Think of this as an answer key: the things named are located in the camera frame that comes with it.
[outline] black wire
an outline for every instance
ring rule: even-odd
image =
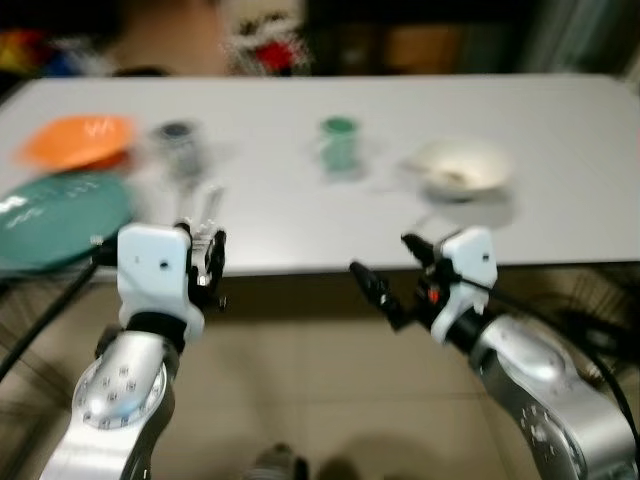
[[[29,329],[16,345],[11,349],[0,364],[0,382],[7,376],[22,354],[29,348],[38,335],[64,310],[74,299],[82,287],[91,280],[91,277],[99,267],[99,263],[91,263],[78,275],[69,287],[60,295],[51,306],[42,314],[38,321]]]
[[[633,435],[633,440],[636,444],[636,465],[638,466],[638,471],[640,471],[640,438],[638,437],[638,430],[636,429],[635,422],[633,420],[633,413],[631,413],[631,408],[629,407],[629,402],[627,401],[627,397],[625,396],[620,384],[616,380],[616,377],[611,373],[611,370],[604,364],[604,362],[598,357],[597,353],[589,346],[588,344],[582,342],[579,339],[573,338],[569,333],[567,333],[562,327],[560,327],[556,322],[548,318],[544,313],[538,312],[535,308],[527,305],[520,300],[513,298],[511,295],[508,295],[500,290],[497,290],[492,287],[488,287],[486,285],[482,285],[474,280],[464,278],[461,275],[456,275],[455,279],[459,282],[466,283],[467,285],[471,285],[479,290],[483,290],[489,294],[489,296],[495,300],[498,300],[505,305],[509,305],[517,310],[520,310],[522,313],[525,313],[541,323],[545,324],[549,328],[553,329],[555,332],[562,335],[569,342],[574,344],[578,350],[582,352],[582,354],[587,357],[600,371],[602,378],[607,383],[611,392],[613,393],[614,398],[624,418],[627,420],[629,427],[631,428],[631,433]]]

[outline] white table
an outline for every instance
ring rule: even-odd
[[[491,226],[502,265],[640,259],[640,102],[604,77],[41,80],[0,107],[0,191],[36,175],[11,161],[36,128],[102,112],[132,116],[141,134],[201,122],[216,170],[204,181],[227,188],[217,220],[230,275],[344,271],[354,257],[413,268],[400,235],[427,217],[417,231],[431,239]],[[360,182],[328,183],[316,160],[318,125],[335,114],[362,124],[370,174]],[[394,189],[394,165],[444,136],[506,149],[510,199],[435,205]],[[127,180],[140,218],[172,223],[175,186],[140,138]]]

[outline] green cup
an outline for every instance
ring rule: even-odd
[[[357,172],[358,125],[346,117],[331,117],[322,122],[322,161],[329,173]]]

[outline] green plate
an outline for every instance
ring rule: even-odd
[[[127,190],[110,173],[64,173],[0,196],[0,276],[64,267],[132,218]]]

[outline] white bowl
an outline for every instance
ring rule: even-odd
[[[445,139],[426,145],[411,160],[429,193],[469,200],[504,187],[511,178],[508,155],[479,140]]]

